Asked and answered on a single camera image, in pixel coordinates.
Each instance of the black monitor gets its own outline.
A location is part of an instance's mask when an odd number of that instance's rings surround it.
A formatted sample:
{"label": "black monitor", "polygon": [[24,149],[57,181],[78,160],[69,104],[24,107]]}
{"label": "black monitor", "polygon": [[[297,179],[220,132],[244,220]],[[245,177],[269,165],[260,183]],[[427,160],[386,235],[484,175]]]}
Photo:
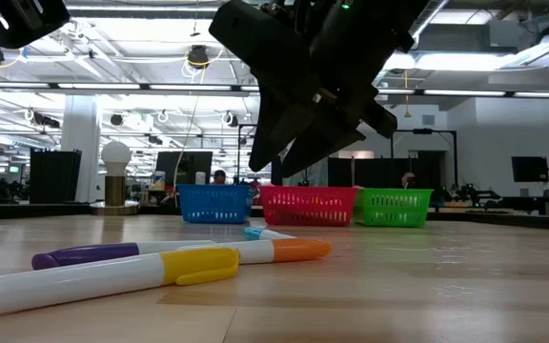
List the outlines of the black monitor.
{"label": "black monitor", "polygon": [[512,157],[514,182],[548,182],[548,160],[545,157]]}
{"label": "black monitor", "polygon": [[[180,152],[159,152],[156,161],[156,170],[165,172],[165,184],[172,186],[174,184],[174,171],[177,165],[177,159]],[[207,175],[207,182],[211,175],[211,163],[214,154],[211,151],[186,151],[179,161],[177,170],[178,184],[193,184],[196,178],[196,172],[204,172]]]}

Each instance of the yellow marker cap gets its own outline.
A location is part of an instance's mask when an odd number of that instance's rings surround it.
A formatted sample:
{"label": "yellow marker cap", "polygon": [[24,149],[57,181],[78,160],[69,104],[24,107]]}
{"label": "yellow marker cap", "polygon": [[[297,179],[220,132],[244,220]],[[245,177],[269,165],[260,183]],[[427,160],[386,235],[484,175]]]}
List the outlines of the yellow marker cap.
{"label": "yellow marker cap", "polygon": [[234,277],[240,254],[230,248],[207,248],[184,252],[162,252],[162,286],[180,286],[213,282]]}

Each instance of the green basket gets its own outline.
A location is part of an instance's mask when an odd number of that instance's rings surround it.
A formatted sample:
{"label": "green basket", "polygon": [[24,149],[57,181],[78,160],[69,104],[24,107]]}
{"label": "green basket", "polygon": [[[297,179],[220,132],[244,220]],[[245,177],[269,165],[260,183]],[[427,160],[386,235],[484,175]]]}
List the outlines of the green basket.
{"label": "green basket", "polygon": [[360,189],[353,218],[367,226],[420,228],[425,225],[432,191]]}

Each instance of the blue marker cap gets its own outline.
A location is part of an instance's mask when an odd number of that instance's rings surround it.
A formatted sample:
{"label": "blue marker cap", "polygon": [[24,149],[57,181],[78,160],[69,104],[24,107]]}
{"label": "blue marker cap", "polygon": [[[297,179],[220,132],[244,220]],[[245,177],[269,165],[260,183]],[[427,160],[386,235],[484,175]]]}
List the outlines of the blue marker cap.
{"label": "blue marker cap", "polygon": [[243,237],[247,240],[259,240],[259,236],[263,231],[264,229],[260,228],[245,228],[243,229]]}

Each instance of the pillar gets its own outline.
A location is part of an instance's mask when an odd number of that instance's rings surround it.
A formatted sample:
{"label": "pillar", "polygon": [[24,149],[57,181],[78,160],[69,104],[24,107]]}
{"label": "pillar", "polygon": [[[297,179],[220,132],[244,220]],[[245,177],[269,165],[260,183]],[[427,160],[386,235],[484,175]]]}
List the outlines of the pillar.
{"label": "pillar", "polygon": [[68,95],[66,97],[61,150],[82,152],[75,192],[77,202],[96,200],[101,121],[102,113],[97,107],[95,96]]}

